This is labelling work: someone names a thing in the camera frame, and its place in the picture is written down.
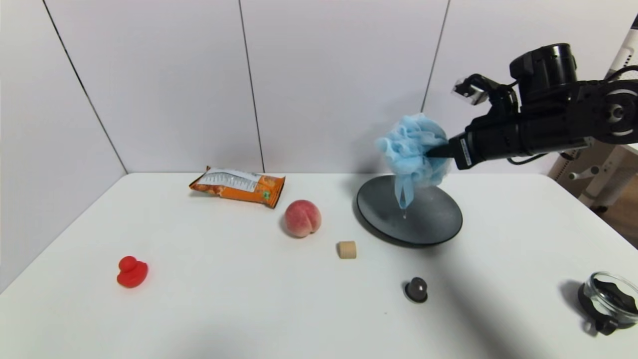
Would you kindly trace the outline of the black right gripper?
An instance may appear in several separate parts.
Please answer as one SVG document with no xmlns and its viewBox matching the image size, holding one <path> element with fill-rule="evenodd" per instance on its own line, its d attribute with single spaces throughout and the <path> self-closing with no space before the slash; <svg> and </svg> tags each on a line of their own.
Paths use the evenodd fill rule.
<svg viewBox="0 0 638 359">
<path fill-rule="evenodd" d="M 454 158 L 459 170 L 469 170 L 487 161 L 511 158 L 523 153 L 519 125 L 512 120 L 478 117 L 465 131 L 426 152 L 429 158 Z"/>
</svg>

